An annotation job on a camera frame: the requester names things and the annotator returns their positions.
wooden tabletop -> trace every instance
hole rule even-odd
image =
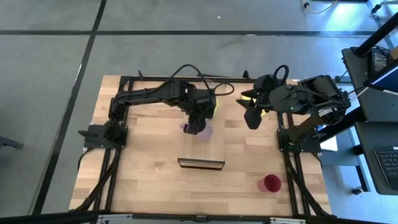
[[[120,76],[106,75],[99,90],[93,115],[95,124],[108,120],[109,102],[118,92]],[[134,82],[133,89],[152,88],[161,82]],[[201,88],[201,83],[194,83]],[[187,117],[177,107],[162,103],[131,106],[127,125],[129,134],[119,163],[112,212],[291,216],[289,191],[282,153],[277,143],[275,112],[262,117],[257,130],[244,121],[245,109],[235,101],[250,83],[233,83],[235,92],[223,97],[224,159],[221,171],[181,168],[177,162],[183,146],[180,127]],[[294,116],[295,124],[305,116]],[[88,196],[100,176],[104,150],[95,149],[82,160],[70,208],[76,208]],[[301,154],[305,183],[327,212],[329,200],[319,161]],[[257,181],[268,174],[282,180],[277,193],[260,192]],[[107,186],[100,208],[104,207]],[[299,211],[301,197],[296,188]]]

red plastic cup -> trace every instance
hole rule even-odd
[[[282,182],[279,177],[274,174],[269,174],[257,182],[257,188],[261,192],[276,193],[282,187]]]

white cable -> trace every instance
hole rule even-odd
[[[305,1],[304,0],[300,0],[301,1],[301,3],[303,4],[303,6],[305,5]],[[331,8],[332,7],[332,5],[334,5],[335,3],[337,3],[337,1],[338,0],[336,0],[336,1],[334,1],[329,7],[327,7],[326,9],[324,9],[324,10],[322,10],[322,11],[320,11],[320,12],[313,12],[312,11],[312,9],[310,8],[310,5],[307,5],[305,8],[306,9],[308,9],[312,14],[321,14],[321,13],[323,13],[323,12],[325,12],[326,10],[328,10],[329,8]]]
[[[359,96],[362,95],[362,93],[364,93],[366,90],[368,90],[369,87],[366,87],[364,90],[362,90],[360,93],[358,93],[352,100],[350,100],[351,102],[354,101],[355,99],[357,99]]]

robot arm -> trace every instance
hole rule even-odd
[[[281,67],[275,71],[274,76],[264,75],[257,79],[252,90],[242,92],[243,96],[252,98],[246,104],[246,123],[250,129],[257,129],[261,123],[262,110],[310,114],[302,124],[286,129],[289,143],[296,144],[303,139],[319,138],[314,129],[319,125],[339,122],[346,109],[351,106],[347,92],[337,89],[328,75],[302,80],[298,85],[285,84],[288,69],[282,80],[276,79],[276,73]]]
[[[111,100],[109,107],[109,128],[105,132],[106,138],[115,136],[115,121],[123,119],[129,106],[150,103],[165,103],[178,106],[182,112],[189,115],[188,124],[183,131],[188,134],[198,134],[206,126],[205,119],[211,119],[216,107],[216,95],[211,89],[196,89],[188,82],[171,80],[164,82],[157,88],[134,91],[120,91]]]

computer monitor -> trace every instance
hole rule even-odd
[[[389,63],[374,78],[365,81],[364,86],[398,95],[398,59]]]

